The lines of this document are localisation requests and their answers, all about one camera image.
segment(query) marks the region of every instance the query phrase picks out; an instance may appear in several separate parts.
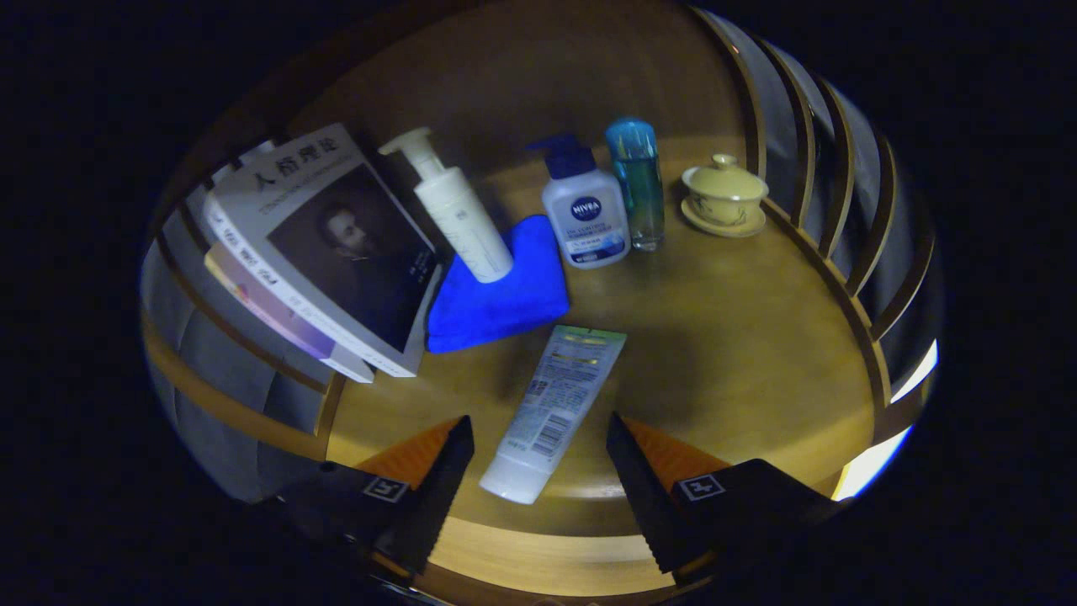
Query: tea cup lid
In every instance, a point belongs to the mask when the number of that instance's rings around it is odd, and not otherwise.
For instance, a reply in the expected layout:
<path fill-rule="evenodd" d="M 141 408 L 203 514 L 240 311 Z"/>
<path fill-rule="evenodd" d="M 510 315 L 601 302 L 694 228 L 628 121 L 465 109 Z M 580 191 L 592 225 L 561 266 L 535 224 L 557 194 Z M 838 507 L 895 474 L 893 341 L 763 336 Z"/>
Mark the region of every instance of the tea cup lid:
<path fill-rule="evenodd" d="M 770 191 L 767 183 L 737 166 L 737 156 L 716 153 L 714 168 L 696 166 L 681 174 L 681 180 L 697 194 L 732 200 L 759 198 Z"/>

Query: toner bottle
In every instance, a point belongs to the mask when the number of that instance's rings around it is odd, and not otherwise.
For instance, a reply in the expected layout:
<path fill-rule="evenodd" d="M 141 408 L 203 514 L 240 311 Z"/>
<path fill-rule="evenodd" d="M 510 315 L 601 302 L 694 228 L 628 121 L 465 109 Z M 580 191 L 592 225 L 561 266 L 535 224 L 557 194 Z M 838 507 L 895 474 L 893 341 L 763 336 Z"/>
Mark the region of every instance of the toner bottle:
<path fill-rule="evenodd" d="M 548 149 L 550 181 L 542 192 L 561 254 L 573 266 L 591 269 L 628 254 L 628 216 L 620 183 L 599 170 L 591 150 L 573 135 L 558 135 L 528 145 Z"/>

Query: tube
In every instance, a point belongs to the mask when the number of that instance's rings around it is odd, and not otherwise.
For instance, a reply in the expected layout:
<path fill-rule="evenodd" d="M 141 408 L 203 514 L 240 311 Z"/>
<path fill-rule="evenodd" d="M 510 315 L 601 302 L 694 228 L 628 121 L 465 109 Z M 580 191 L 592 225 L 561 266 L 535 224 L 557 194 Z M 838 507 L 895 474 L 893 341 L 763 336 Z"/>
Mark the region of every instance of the tube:
<path fill-rule="evenodd" d="M 625 340 L 619 333 L 554 327 L 523 403 L 478 485 L 531 505 L 561 463 Z"/>

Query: blue bottle cap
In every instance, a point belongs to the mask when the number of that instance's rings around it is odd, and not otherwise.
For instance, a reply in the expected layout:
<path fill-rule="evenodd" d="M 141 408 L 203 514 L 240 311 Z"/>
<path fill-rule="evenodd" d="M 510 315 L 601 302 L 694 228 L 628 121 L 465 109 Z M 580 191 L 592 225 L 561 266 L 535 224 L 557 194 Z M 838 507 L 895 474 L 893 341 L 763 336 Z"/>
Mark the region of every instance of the blue bottle cap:
<path fill-rule="evenodd" d="M 655 129 L 639 117 L 621 117 L 606 128 L 613 159 L 649 159 L 658 156 Z"/>
<path fill-rule="evenodd" d="M 548 149 L 546 169 L 555 179 L 567 179 L 595 170 L 595 155 L 571 132 L 562 132 L 528 144 L 529 150 Z"/>

